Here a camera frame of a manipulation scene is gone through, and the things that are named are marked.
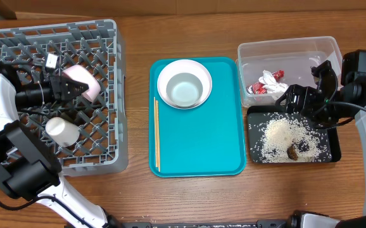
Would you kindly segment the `pink bowl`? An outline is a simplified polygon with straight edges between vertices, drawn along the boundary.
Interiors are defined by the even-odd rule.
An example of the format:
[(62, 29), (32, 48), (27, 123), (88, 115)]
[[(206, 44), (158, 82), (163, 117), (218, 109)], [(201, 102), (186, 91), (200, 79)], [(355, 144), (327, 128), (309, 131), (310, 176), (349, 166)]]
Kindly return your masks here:
[(88, 85), (88, 90), (82, 93), (83, 97), (91, 103), (97, 98), (101, 87), (94, 76), (81, 65), (71, 66), (63, 71), (70, 79)]

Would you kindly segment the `white paper cup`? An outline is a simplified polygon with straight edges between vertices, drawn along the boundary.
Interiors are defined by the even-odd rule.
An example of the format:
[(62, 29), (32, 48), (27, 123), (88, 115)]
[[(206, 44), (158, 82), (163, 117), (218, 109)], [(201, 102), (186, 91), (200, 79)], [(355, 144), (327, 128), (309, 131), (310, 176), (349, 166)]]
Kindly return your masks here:
[(79, 128), (67, 120), (54, 117), (47, 121), (45, 130), (52, 140), (61, 147), (75, 144), (79, 138)]

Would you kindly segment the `white tissue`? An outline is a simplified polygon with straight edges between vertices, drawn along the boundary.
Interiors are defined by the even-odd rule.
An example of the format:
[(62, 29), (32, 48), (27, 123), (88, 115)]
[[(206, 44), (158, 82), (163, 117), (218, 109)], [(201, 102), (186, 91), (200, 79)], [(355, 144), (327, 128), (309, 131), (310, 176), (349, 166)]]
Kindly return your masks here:
[(258, 79), (258, 81), (262, 84), (262, 88), (266, 90), (266, 93), (268, 94), (286, 92), (289, 86), (285, 83), (279, 82), (283, 76), (283, 70), (273, 73), (268, 70), (264, 70), (263, 75)]

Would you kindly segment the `brown food scrap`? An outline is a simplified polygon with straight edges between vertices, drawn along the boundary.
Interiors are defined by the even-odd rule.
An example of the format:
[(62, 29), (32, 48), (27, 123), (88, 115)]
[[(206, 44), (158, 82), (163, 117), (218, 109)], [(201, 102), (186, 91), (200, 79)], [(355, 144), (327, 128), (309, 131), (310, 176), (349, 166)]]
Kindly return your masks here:
[(287, 155), (293, 161), (297, 161), (298, 160), (298, 155), (296, 153), (296, 150), (295, 150), (295, 146), (294, 145), (291, 145), (290, 147), (288, 147), (288, 149), (287, 149)]

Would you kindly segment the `red snack wrapper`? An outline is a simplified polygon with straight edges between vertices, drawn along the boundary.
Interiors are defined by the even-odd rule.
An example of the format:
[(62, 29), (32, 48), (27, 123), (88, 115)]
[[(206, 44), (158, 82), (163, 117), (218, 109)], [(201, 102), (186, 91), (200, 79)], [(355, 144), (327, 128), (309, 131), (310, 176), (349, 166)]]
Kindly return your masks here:
[(264, 90), (262, 88), (262, 84), (259, 81), (257, 81), (254, 84), (250, 85), (247, 88), (247, 91), (248, 91), (249, 94), (268, 94), (268, 93), (266, 93), (266, 90)]

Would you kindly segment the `grey bowl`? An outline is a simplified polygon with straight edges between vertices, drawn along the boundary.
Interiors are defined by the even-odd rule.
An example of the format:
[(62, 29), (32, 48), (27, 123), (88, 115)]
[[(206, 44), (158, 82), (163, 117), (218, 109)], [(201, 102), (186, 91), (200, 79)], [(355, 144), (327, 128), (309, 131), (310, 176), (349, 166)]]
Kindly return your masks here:
[(201, 81), (191, 73), (174, 75), (167, 83), (167, 98), (178, 108), (194, 106), (203, 93)]

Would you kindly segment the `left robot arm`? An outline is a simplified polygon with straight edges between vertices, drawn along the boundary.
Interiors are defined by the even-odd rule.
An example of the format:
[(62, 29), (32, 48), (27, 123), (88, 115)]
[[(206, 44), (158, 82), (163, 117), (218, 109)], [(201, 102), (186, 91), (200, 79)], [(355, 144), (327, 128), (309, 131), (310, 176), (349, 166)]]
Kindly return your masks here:
[(63, 176), (56, 155), (21, 123), (18, 112), (79, 96), (97, 97), (97, 80), (80, 65), (56, 73), (55, 63), (41, 66), (39, 80), (22, 84), (24, 63), (0, 61), (0, 207), (17, 211), (44, 205), (74, 227), (121, 227), (102, 207), (82, 196)]

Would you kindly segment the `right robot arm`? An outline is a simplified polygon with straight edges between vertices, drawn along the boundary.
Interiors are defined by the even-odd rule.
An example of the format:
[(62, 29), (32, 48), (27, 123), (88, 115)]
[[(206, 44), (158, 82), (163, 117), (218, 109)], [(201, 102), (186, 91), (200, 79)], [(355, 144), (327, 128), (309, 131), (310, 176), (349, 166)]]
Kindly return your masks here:
[(366, 50), (356, 50), (343, 57), (341, 74), (336, 74), (329, 60), (311, 68), (316, 87), (290, 85), (275, 102), (286, 113), (299, 113), (319, 129), (333, 129), (352, 120), (358, 129), (365, 170), (363, 215), (337, 220), (314, 212), (295, 211), (287, 227), (366, 227)]

